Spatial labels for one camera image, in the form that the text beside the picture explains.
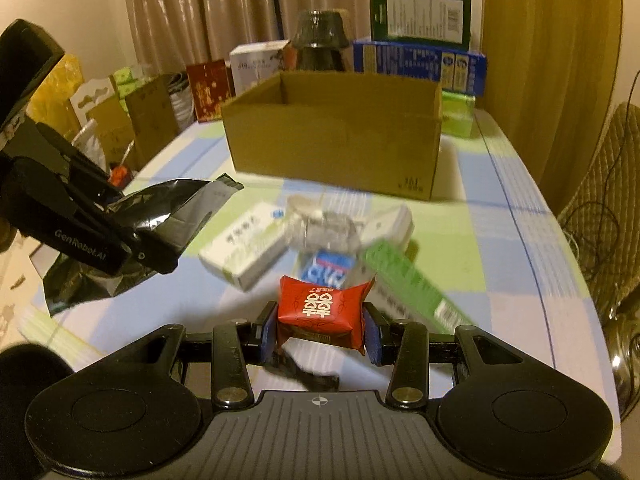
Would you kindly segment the green white long box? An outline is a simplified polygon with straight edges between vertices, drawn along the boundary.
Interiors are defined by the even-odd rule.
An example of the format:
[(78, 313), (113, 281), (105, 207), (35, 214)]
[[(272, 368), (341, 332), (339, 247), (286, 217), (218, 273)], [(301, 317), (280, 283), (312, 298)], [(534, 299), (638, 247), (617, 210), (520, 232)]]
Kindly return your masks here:
[(373, 278), (370, 301), (392, 318), (423, 323), (434, 333), (453, 334), (474, 322), (398, 248), (381, 240), (365, 249), (358, 270)]

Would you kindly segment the red candy box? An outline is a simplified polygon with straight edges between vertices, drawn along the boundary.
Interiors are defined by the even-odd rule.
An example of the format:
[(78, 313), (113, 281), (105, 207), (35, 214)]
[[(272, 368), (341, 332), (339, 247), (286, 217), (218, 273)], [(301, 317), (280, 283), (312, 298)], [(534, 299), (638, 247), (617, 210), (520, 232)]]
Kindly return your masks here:
[(277, 307), (278, 343), (290, 338), (332, 344), (363, 353), (362, 306), (373, 281), (345, 289), (284, 276)]

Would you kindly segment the blue white tissue pack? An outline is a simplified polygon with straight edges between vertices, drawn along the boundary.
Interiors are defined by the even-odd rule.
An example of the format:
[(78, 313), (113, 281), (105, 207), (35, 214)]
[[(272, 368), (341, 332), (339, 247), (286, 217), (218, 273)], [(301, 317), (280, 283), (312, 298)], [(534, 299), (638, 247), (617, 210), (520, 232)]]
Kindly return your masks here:
[(299, 279), (321, 287), (342, 289), (355, 262), (353, 256), (320, 250), (305, 263)]

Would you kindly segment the white green medicine box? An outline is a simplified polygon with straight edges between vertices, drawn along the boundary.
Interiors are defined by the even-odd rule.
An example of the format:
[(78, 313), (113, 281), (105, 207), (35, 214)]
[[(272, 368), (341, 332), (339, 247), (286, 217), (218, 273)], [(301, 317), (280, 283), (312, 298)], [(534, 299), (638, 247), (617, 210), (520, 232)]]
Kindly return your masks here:
[(198, 258), (209, 272), (249, 290), (287, 247), (285, 210), (259, 202), (203, 247)]

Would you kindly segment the white square night light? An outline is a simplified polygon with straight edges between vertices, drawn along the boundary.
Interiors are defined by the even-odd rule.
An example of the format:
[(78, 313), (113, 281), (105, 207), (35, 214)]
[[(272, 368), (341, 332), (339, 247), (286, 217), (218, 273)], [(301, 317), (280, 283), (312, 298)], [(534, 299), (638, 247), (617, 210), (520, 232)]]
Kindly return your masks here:
[(367, 218), (359, 233), (360, 246), (367, 248), (386, 240), (405, 250), (413, 232), (412, 213), (406, 205), (399, 205)]

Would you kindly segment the clear plastic bag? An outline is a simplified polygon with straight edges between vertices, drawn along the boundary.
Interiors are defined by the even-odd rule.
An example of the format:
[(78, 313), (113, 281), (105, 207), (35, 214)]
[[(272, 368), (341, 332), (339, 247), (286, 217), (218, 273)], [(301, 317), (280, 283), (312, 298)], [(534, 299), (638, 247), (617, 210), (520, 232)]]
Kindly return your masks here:
[(301, 195), (286, 201), (285, 238), (299, 252), (353, 255), (361, 247), (358, 224), (347, 214), (325, 210)]

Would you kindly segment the black plastic bag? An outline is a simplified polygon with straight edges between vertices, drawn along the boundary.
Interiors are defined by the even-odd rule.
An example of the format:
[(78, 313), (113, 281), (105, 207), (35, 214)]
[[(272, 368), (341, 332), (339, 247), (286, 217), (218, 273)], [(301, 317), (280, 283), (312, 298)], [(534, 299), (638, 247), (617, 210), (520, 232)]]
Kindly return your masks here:
[(50, 315), (83, 302), (119, 296), (155, 274), (174, 272), (207, 221), (243, 188), (228, 174), (213, 181), (174, 179), (111, 203), (108, 211), (134, 236), (134, 248), (113, 275), (58, 256), (43, 279)]

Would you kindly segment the red gift box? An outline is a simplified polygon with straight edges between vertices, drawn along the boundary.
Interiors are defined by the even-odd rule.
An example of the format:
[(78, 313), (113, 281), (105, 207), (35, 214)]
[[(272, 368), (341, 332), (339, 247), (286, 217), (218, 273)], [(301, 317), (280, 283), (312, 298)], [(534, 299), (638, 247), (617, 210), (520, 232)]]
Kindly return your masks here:
[(222, 104), (235, 95), (231, 68), (221, 58), (186, 68), (198, 122), (221, 118)]

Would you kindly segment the brown cardboard box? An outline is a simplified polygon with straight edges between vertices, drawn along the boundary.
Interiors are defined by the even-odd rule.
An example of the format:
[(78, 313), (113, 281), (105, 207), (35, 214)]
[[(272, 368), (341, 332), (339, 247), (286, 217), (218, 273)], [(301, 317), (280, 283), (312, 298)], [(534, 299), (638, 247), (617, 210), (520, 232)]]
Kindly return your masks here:
[(429, 200), (442, 133), (437, 82), (282, 72), (221, 109), (236, 170)]

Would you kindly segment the white humidifier box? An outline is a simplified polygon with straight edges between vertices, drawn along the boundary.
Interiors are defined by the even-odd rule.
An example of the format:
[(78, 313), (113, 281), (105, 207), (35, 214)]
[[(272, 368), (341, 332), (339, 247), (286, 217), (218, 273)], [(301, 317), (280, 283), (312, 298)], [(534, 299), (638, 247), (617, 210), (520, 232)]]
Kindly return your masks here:
[(271, 40), (241, 44), (230, 52), (230, 66), (235, 94), (239, 96), (263, 79), (286, 70), (288, 40)]

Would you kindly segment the green tissue pack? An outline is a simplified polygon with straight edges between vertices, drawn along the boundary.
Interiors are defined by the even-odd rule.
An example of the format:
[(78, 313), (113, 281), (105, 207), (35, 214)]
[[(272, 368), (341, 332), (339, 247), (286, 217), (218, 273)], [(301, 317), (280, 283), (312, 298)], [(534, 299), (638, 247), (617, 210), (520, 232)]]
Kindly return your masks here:
[(474, 96), (444, 90), (442, 92), (442, 133), (469, 139), (474, 125)]

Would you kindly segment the quilted beige chair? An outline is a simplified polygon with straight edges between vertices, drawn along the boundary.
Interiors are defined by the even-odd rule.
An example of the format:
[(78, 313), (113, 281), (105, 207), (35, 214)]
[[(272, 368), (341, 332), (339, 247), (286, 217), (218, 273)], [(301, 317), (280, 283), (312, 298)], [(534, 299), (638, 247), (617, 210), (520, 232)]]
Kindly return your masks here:
[(620, 104), (559, 215), (601, 322), (639, 286), (639, 107)]

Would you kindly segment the blue carton box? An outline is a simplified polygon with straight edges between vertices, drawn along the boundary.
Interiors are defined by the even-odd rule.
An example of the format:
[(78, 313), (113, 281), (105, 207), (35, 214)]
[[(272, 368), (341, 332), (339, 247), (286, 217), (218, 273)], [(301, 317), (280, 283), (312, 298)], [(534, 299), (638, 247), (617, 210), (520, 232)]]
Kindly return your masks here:
[(356, 40), (354, 70), (439, 82), (444, 90), (484, 96), (487, 58), (483, 53), (393, 41)]

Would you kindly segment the dark glass jar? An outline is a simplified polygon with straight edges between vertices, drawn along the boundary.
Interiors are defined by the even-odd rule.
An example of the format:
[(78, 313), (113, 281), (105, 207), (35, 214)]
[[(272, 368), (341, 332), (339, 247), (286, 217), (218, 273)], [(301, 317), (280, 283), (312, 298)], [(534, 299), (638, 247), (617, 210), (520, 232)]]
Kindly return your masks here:
[(296, 70), (346, 72), (345, 52), (350, 47), (342, 14), (337, 10), (305, 10), (298, 14), (292, 39)]

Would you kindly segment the dark green product box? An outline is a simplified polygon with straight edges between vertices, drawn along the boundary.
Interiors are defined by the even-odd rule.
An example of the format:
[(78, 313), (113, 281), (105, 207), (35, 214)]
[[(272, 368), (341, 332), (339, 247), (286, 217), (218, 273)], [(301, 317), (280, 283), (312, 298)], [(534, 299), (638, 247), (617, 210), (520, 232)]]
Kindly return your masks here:
[(371, 39), (468, 50), (472, 0), (369, 0)]

